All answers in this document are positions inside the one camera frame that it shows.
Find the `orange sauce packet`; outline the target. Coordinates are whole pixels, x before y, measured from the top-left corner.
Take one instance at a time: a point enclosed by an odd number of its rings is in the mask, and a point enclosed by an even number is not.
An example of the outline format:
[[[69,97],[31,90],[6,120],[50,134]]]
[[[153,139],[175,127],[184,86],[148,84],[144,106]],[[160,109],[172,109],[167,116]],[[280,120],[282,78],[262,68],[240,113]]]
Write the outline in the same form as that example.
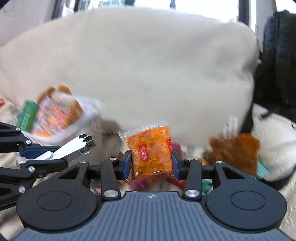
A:
[[[166,121],[119,131],[118,135],[132,152],[132,181],[172,172],[171,132]]]

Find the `white magnifier tool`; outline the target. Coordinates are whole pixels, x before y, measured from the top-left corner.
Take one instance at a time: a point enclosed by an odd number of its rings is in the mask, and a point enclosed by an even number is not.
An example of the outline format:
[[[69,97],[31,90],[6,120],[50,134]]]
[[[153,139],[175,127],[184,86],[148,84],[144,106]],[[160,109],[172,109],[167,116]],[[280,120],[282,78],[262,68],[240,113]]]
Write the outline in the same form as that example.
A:
[[[75,137],[74,139],[70,140],[66,144],[64,144],[55,152],[47,151],[46,153],[42,154],[41,156],[37,157],[34,160],[63,159],[67,162],[71,162],[82,155],[88,154],[89,151],[95,146],[96,145],[93,142],[92,136],[87,134],[81,134]],[[20,166],[21,164],[25,163],[28,160],[33,160],[33,159],[26,159],[24,157],[21,157],[20,159],[16,160],[16,165]]]

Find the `magenta tall box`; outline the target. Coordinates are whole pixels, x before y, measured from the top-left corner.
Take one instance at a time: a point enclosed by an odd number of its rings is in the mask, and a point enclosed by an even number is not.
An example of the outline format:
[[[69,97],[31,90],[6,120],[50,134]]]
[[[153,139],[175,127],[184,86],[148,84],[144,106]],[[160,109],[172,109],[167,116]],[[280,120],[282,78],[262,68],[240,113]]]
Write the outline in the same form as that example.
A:
[[[171,141],[171,157],[176,153],[178,157],[183,158],[181,145],[177,142]]]

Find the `green box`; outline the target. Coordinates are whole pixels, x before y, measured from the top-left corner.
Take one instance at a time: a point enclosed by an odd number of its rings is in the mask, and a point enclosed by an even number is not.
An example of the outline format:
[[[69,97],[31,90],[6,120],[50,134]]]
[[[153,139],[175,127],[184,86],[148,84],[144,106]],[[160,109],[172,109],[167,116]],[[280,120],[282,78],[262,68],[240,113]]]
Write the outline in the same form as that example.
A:
[[[31,132],[38,110],[39,106],[34,101],[25,101],[17,118],[17,124],[22,131]]]

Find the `colourful cartoon pattern box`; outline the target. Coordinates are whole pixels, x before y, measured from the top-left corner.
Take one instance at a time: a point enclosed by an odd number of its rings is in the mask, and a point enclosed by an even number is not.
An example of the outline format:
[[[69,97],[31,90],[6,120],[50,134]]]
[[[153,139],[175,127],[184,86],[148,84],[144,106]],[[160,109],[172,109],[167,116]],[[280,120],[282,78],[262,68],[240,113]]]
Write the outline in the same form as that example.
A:
[[[80,120],[83,114],[84,110],[74,96],[55,91],[40,102],[31,133],[52,138]]]

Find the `brown plush dog toy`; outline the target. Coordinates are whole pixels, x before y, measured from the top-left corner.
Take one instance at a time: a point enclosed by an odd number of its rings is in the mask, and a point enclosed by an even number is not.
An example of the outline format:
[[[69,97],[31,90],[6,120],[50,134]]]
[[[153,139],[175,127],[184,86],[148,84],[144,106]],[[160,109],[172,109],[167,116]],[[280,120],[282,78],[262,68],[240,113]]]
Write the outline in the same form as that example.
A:
[[[209,145],[211,150],[202,159],[202,164],[214,165],[223,161],[250,176],[256,176],[260,141],[251,134],[210,138]]]

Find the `orange plush toy in basket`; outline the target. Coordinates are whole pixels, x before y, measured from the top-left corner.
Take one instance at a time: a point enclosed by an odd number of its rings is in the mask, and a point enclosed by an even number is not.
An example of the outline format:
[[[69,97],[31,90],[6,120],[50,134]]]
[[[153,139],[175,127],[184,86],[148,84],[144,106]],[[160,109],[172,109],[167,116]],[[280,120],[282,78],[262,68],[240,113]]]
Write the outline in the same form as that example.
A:
[[[52,93],[54,93],[54,92],[62,92],[62,93],[69,94],[69,95],[72,94],[70,89],[68,87],[66,87],[65,85],[59,85],[57,88],[50,86],[38,95],[38,97],[36,99],[36,104],[40,104],[41,101],[46,96],[51,97]]]

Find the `white perforated plastic basket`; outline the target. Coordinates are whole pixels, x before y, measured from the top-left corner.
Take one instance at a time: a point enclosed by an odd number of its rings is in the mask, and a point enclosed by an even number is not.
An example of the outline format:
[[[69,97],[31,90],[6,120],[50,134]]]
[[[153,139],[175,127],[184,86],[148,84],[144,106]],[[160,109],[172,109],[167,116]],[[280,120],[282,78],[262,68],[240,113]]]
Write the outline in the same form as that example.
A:
[[[90,164],[99,164],[105,159],[119,155],[121,141],[113,126],[104,123],[101,119],[101,112],[105,108],[104,104],[95,98],[81,96],[75,96],[75,98],[83,109],[78,121],[52,137],[41,137],[26,131],[21,131],[22,134],[33,144],[43,146],[62,146],[81,134],[88,134],[93,137],[96,145],[86,157]]]

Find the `large cream pillow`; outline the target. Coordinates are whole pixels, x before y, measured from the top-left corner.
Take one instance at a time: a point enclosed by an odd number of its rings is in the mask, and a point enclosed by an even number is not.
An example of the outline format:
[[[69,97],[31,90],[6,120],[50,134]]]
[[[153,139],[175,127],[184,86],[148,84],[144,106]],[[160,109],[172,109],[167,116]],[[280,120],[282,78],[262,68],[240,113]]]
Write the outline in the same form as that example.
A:
[[[94,97],[122,130],[167,121],[203,147],[249,111],[259,41],[240,23],[144,8],[99,8],[1,46],[1,94],[17,105],[50,86]]]

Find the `black backpack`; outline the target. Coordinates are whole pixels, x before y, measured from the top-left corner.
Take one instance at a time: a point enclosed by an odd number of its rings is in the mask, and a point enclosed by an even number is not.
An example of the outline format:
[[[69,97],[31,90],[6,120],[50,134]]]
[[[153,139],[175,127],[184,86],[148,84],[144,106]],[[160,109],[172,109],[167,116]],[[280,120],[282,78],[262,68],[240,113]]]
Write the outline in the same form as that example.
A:
[[[263,33],[254,103],[295,121],[295,14],[275,12]]]

